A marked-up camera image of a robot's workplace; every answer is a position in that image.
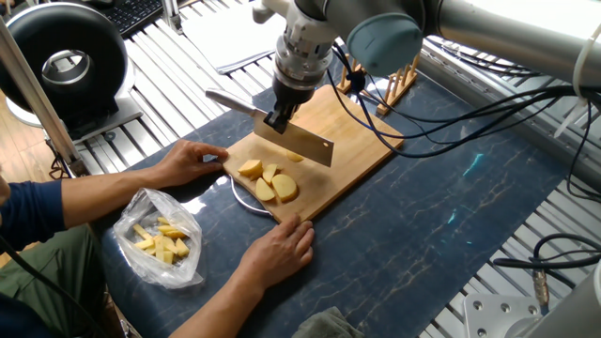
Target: person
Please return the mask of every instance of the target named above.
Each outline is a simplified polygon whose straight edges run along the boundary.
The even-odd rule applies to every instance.
[[[126,205],[140,188],[180,186],[222,169],[216,161],[203,162],[204,155],[225,158],[227,151],[181,140],[147,169],[47,183],[8,184],[0,177],[0,236],[15,250],[41,241],[21,258],[98,317],[104,290],[100,252],[80,224]],[[173,337],[234,337],[268,287],[311,261],[312,226],[292,216],[255,241],[229,281]],[[3,337],[74,337],[87,330],[84,314],[16,262],[0,269]]]

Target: potato slice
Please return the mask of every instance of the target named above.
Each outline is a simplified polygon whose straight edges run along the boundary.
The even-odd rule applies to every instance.
[[[263,179],[265,179],[265,183],[271,185],[271,179],[275,176],[278,169],[278,165],[275,163],[265,167],[265,170],[263,170]]]
[[[261,160],[248,160],[238,169],[242,176],[249,177],[251,180],[261,177],[263,174],[263,163]]]
[[[174,254],[177,254],[176,243],[169,237],[162,238],[162,247]]]
[[[290,150],[287,150],[285,155],[288,157],[289,160],[293,161],[293,162],[300,162],[302,160],[304,160],[303,156],[292,152]]]
[[[167,264],[173,264],[173,253],[166,251],[163,253],[162,261]]]
[[[256,181],[254,193],[256,194],[256,198],[260,199],[261,201],[270,201],[275,198],[275,193],[273,193],[273,190],[269,185],[267,185],[263,178],[259,178]]]
[[[176,248],[177,255],[180,257],[185,257],[190,253],[190,249],[188,249],[188,247],[186,246],[186,244],[184,244],[184,241],[181,240],[181,238],[178,238],[176,240]]]
[[[179,230],[166,232],[165,235],[167,237],[169,237],[169,238],[172,238],[172,239],[185,238],[186,237],[186,234],[182,233]]]
[[[154,247],[156,250],[155,252],[155,256],[160,260],[160,261],[164,261],[165,259],[165,251],[164,251],[164,247],[163,247],[163,242],[162,242],[162,235],[158,235],[154,238]]]
[[[146,230],[144,230],[144,228],[140,226],[140,224],[134,225],[133,231],[135,231],[143,239],[152,239],[152,236]]]
[[[271,180],[271,184],[273,185],[275,193],[278,194],[278,197],[280,197],[282,202],[292,201],[297,197],[299,192],[297,182],[295,182],[294,179],[288,175],[280,174],[274,176]]]
[[[177,231],[177,229],[171,225],[159,225],[159,231],[161,231],[163,234],[166,234],[169,231]]]
[[[133,245],[135,245],[137,248],[140,248],[142,250],[146,250],[148,248],[154,247],[154,240],[152,240],[152,238],[151,239],[145,239],[145,240],[143,240],[141,242],[137,242],[137,243],[135,243]]]

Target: blue tablecloth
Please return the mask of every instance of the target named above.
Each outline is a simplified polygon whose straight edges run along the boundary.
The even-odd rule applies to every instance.
[[[269,110],[273,94],[258,95],[254,103]],[[443,118],[472,108],[420,76],[399,109]],[[400,115],[384,119],[405,135],[418,131]],[[457,124],[432,137],[455,140],[483,123]],[[250,118],[232,112],[186,138],[231,146],[251,130]],[[425,139],[404,146],[412,153],[438,148]],[[133,169],[155,164],[167,151]],[[337,306],[367,337],[415,337],[565,172],[510,131],[430,159],[390,157],[315,219],[314,261],[267,292],[240,336],[290,337],[310,315]],[[203,228],[203,284],[166,290],[141,282],[108,228],[118,213],[95,223],[113,299],[146,338],[167,336],[193,315],[227,281],[248,246],[274,226],[244,210],[221,174],[169,192]]]

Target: knife handle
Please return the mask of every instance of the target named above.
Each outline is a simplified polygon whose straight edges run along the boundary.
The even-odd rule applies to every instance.
[[[207,98],[219,102],[220,104],[233,110],[254,116],[254,113],[260,112],[258,108],[221,89],[207,89],[205,92]]]

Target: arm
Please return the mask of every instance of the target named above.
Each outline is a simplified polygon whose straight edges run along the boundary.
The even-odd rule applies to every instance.
[[[229,281],[171,338],[233,338],[265,290],[311,262],[311,222],[299,217],[275,226],[256,240],[242,257]]]
[[[177,186],[222,168],[204,155],[227,151],[179,141],[157,165],[120,174],[47,183],[11,183],[0,177],[0,235],[16,250],[45,241],[57,231],[87,223],[127,204],[140,188]]]
[[[227,157],[227,151],[190,141],[179,141],[157,165],[126,173],[65,179],[62,184],[65,226],[91,222],[130,202],[140,188],[161,189],[186,184],[222,168],[203,163],[204,155]]]

